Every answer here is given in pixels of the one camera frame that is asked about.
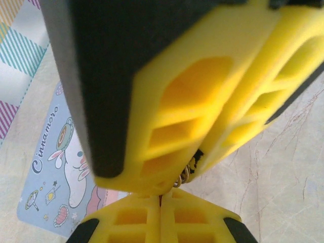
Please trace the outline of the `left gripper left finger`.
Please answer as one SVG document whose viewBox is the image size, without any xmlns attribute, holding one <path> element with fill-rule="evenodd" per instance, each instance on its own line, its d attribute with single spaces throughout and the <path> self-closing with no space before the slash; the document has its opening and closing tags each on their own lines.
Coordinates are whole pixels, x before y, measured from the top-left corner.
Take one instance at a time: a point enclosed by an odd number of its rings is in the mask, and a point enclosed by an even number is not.
<svg viewBox="0 0 324 243">
<path fill-rule="evenodd" d="M 160 242 L 158 196 L 130 194 L 86 216 L 67 242 Z"/>
</svg>

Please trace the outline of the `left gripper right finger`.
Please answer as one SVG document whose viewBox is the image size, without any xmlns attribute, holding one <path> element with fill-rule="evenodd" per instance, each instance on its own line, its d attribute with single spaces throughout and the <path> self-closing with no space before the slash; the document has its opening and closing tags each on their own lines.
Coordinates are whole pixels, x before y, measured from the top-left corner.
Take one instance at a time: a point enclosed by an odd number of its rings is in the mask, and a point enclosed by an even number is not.
<svg viewBox="0 0 324 243">
<path fill-rule="evenodd" d="M 161 197 L 161 242 L 256 242 L 241 217 L 223 207 L 172 189 Z"/>
</svg>

